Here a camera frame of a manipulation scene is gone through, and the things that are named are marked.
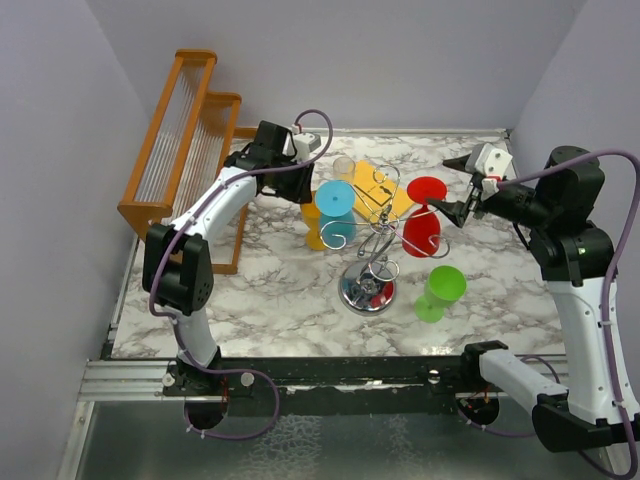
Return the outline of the red plastic wine glass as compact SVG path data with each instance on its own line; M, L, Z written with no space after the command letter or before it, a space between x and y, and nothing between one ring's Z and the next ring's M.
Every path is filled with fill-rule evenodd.
M422 176L409 183L407 194L419 208L404 223L402 247L413 257L434 256L440 247L441 226L428 201L444 200L447 187L438 178Z

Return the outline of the blue plastic wine glass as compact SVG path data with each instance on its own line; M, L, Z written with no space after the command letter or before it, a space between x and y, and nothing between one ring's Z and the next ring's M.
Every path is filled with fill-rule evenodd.
M326 182L316 191L314 202L320 212L319 235L324 245L338 250L352 242L356 235L352 186L341 180Z

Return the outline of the green plastic wine glass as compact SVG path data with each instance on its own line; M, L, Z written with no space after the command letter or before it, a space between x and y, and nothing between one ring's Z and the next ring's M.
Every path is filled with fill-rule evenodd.
M459 269L448 265L434 268L428 276L423 294L414 304L416 316L426 323L440 321L446 310L465 294L466 289L466 278Z

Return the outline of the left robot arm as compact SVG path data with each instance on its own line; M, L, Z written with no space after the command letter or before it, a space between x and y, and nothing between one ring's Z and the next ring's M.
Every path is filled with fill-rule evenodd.
M178 363L188 368L186 382L199 394L214 392L221 380L220 349L206 315L214 286L211 246L262 193L310 202L310 157L320 146L316 134L263 121L251 142L226 157L212 186L185 213L147 231L142 285L149 311L170 321Z

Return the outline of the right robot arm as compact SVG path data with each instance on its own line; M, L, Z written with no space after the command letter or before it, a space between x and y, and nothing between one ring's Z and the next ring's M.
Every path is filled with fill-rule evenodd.
M494 386L508 394L554 453L635 445L639 438L639 404L616 320L615 281L624 244L590 218L605 182L599 159L596 152L559 146L542 171L509 180L500 175L508 154L479 145L445 161L470 176L468 197L434 204L456 226L469 216L490 214L530 232L525 243L559 315L569 381L545 378L500 341L467 345L459 378L472 391Z

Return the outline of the yellow plastic wine glass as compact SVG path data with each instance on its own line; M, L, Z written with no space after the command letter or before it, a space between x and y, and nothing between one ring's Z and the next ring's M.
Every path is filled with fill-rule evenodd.
M306 245L315 251L322 251L325 245L319 234L319 221L321 212L314 203L306 203L300 206L302 221L308 228L305 236Z

